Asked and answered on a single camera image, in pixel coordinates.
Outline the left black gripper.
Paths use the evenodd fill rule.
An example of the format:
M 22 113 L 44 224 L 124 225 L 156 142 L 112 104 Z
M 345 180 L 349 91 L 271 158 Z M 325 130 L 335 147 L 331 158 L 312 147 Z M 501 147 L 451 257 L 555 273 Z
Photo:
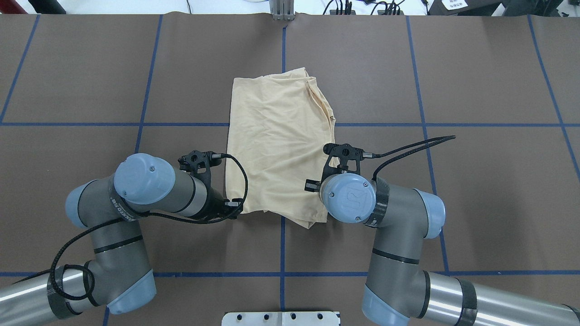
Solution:
M 219 222 L 229 219 L 231 212 L 243 210 L 243 199 L 229 200 L 212 187 L 206 187 L 207 198 L 202 210 L 203 222 Z

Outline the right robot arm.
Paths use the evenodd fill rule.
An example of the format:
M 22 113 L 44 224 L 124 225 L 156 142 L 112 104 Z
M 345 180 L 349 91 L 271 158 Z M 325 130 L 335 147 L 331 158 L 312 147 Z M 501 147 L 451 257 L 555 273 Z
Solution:
M 355 173 L 306 180 L 336 220 L 376 230 L 361 310 L 381 326 L 427 318 L 448 326 L 577 326 L 579 309 L 419 266 L 425 239 L 439 235 L 445 206 L 438 196 Z

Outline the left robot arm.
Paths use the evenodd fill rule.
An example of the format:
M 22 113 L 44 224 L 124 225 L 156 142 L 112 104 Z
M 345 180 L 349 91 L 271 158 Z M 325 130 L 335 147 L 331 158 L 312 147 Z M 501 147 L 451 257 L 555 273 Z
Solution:
M 65 210 L 83 232 L 58 250 L 50 268 L 1 290 L 3 326 L 42 326 L 106 306 L 124 314 L 157 294 L 140 220 L 163 217 L 209 225 L 236 219 L 248 188 L 227 199 L 211 186 L 211 168 L 234 156 L 197 151 L 179 167 L 145 153 L 133 154 L 111 176 L 70 192 Z

